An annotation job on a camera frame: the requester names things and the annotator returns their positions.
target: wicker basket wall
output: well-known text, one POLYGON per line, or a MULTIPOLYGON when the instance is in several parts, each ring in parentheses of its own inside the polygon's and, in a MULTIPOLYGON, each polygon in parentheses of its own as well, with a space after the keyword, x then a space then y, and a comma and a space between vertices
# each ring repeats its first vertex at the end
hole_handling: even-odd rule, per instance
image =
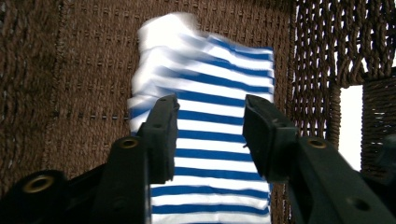
MULTIPOLYGON (((41 169, 73 177, 105 162, 112 142, 129 133, 136 32, 173 11, 197 15, 203 31, 274 47, 276 106, 301 135, 338 145, 340 89, 363 84, 362 170, 383 174, 373 158, 380 128, 396 126, 393 0, 7 0, 0 1, 0 196, 41 169), (383 122, 373 123, 376 111, 383 122)), ((285 187, 276 185, 272 197, 273 222, 293 222, 285 187)))

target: folded cloth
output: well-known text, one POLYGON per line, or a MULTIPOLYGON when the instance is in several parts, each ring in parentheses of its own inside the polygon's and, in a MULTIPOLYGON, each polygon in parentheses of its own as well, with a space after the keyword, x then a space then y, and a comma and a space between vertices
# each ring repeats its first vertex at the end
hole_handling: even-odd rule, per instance
POLYGON ((192 18, 170 14, 139 31, 131 132, 158 98, 175 93, 180 104, 175 177, 151 186, 152 221, 270 223, 269 185, 244 147, 242 125, 246 94, 273 100, 273 51, 201 35, 191 28, 192 18), (165 24, 172 32, 154 35, 165 24))

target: striped cloth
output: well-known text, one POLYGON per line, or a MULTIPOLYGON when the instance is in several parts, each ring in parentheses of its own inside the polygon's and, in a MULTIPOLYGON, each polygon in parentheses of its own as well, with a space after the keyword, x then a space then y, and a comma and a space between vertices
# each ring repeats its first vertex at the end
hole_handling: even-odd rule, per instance
POLYGON ((152 221, 270 223, 269 185, 244 147, 242 125, 246 94, 273 100, 273 51, 203 37, 184 23, 190 18, 171 14, 139 33, 141 64, 128 101, 132 133, 158 98, 175 93, 180 104, 175 177, 151 186, 152 221), (167 22, 175 31, 155 40, 153 29, 167 22))

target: brown wicker basket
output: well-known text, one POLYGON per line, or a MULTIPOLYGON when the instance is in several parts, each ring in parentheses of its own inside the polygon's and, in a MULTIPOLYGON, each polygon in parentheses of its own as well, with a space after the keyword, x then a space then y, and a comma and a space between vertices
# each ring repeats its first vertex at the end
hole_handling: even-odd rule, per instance
MULTIPOLYGON (((136 31, 173 11, 197 15, 201 30, 272 46, 276 106, 301 135, 337 146, 340 89, 363 85, 361 167, 385 174, 374 159, 382 138, 396 133, 393 0, 7 0, 0 1, 0 196, 32 172, 72 177, 106 160, 111 143, 129 133, 136 31)), ((285 187, 275 186, 272 198, 273 222, 293 222, 285 187)))

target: towel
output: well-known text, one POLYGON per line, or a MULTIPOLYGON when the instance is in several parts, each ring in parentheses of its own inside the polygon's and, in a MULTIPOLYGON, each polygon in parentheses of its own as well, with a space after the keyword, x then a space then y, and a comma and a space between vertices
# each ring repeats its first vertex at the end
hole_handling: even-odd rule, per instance
POLYGON ((153 223, 270 223, 270 187, 242 136, 246 94, 273 101, 271 48, 248 48, 196 30, 172 13, 139 30, 139 68, 128 100, 132 134, 162 96, 180 109, 175 176, 151 185, 153 223))

